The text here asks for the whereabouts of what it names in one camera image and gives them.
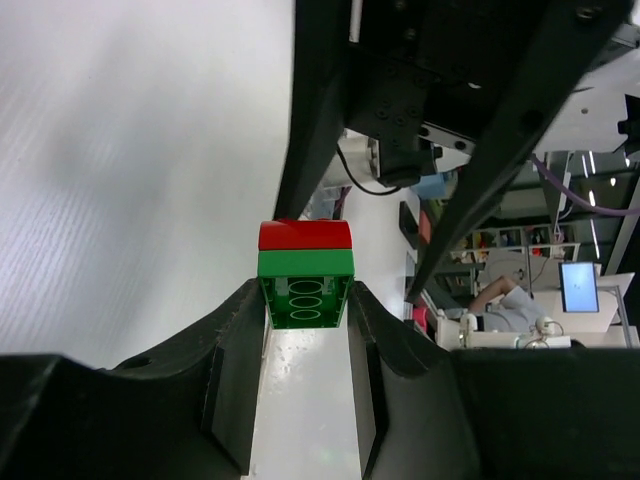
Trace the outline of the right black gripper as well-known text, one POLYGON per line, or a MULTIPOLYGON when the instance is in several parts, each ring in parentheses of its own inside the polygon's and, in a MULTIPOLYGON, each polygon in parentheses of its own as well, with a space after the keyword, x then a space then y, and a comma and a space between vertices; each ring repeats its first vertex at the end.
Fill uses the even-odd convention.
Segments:
POLYGON ((588 67, 630 15, 627 1, 367 1, 357 42, 347 1, 299 1, 290 135, 273 218, 298 218, 350 129, 416 178, 430 125, 475 144, 406 293, 501 198, 588 67))

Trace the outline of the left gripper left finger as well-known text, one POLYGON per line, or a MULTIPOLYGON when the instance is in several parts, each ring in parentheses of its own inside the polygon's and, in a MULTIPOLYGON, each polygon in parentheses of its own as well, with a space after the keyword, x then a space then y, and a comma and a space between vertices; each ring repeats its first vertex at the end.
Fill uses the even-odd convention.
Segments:
POLYGON ((238 479, 250 469, 265 303, 246 281, 215 311, 113 369, 1 359, 5 479, 238 479))

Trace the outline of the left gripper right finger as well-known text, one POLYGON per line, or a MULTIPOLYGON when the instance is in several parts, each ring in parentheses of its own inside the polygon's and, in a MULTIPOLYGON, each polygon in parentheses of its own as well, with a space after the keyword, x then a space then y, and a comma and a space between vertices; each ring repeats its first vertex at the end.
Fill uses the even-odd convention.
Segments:
POLYGON ((635 479, 635 349, 446 351, 362 282, 347 305, 365 479, 635 479))

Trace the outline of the red green rounded lego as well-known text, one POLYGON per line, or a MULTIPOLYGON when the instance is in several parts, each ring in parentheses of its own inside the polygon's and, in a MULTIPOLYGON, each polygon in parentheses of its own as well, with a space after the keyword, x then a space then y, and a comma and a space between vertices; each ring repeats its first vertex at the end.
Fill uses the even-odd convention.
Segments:
POLYGON ((273 329, 337 328, 355 277, 348 222, 263 222, 257 277, 273 329))

